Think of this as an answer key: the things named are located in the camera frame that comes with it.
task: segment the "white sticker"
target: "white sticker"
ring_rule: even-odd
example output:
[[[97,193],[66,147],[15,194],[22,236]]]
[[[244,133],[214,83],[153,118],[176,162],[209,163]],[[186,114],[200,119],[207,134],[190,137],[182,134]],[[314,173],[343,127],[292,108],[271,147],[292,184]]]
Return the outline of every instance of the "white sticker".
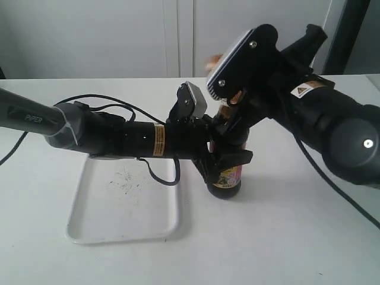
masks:
[[[303,96],[308,94],[311,90],[314,90],[318,87],[323,87],[323,83],[320,83],[318,81],[308,81],[305,83],[302,83],[301,85],[298,85],[296,88],[293,89],[291,92],[294,96],[296,96],[298,99],[301,99]]]

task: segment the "warning sticker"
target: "warning sticker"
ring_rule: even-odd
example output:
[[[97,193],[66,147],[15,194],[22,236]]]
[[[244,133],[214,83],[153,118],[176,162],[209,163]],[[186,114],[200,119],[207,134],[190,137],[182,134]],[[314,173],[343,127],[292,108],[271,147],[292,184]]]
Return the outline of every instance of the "warning sticker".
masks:
[[[165,150],[165,127],[163,125],[154,124],[154,149],[153,156],[162,156]]]
[[[296,88],[293,89],[291,92],[294,96],[296,96],[298,99],[301,99],[303,96],[308,94],[310,91],[325,86],[323,83],[319,81],[308,81],[305,83],[302,83],[298,85]]]

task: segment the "white tabletop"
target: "white tabletop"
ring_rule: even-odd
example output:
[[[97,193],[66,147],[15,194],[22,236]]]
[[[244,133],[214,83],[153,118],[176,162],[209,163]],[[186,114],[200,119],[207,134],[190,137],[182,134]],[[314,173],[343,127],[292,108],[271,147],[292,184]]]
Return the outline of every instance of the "white tabletop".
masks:
[[[328,78],[359,102],[380,105],[364,75]],[[205,79],[189,80],[215,114]],[[165,119],[184,81],[2,80],[0,87],[46,105],[106,94]],[[0,157],[20,134],[0,128]],[[293,137],[266,119],[251,128],[247,149],[254,158],[230,201],[213,197],[182,162],[182,221],[167,241],[80,246],[64,231],[86,155],[28,135],[0,167],[0,284],[379,284],[379,230],[315,173]],[[379,190],[334,181],[380,219]]]

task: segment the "brown glass bottle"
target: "brown glass bottle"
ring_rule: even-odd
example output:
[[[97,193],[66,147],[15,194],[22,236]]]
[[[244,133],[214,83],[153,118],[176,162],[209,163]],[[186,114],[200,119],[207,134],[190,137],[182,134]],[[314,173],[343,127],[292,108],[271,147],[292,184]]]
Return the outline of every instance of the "brown glass bottle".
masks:
[[[239,100],[240,94],[237,94],[233,100]],[[214,117],[218,122],[227,121],[230,118],[232,107],[222,101],[218,113]],[[210,151],[213,153],[222,153],[223,150],[243,149],[248,139],[249,129],[237,129],[227,137],[216,139],[210,144]],[[217,198],[229,199],[235,196],[242,185],[241,181],[242,166],[235,166],[221,172],[216,183],[208,183],[208,190]]]

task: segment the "cabinet door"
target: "cabinet door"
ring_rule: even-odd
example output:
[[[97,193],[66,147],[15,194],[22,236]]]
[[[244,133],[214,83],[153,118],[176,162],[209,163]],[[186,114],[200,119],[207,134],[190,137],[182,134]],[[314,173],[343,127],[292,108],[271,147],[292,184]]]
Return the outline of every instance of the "cabinet door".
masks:
[[[265,23],[272,24],[278,30],[279,49],[285,48],[303,36],[307,24],[323,26],[329,39],[315,59],[316,71],[322,70],[345,0],[194,0],[193,2],[194,74],[204,76],[204,62],[210,55],[223,53],[244,31]]]
[[[0,14],[8,78],[179,75],[176,0],[0,0]]]

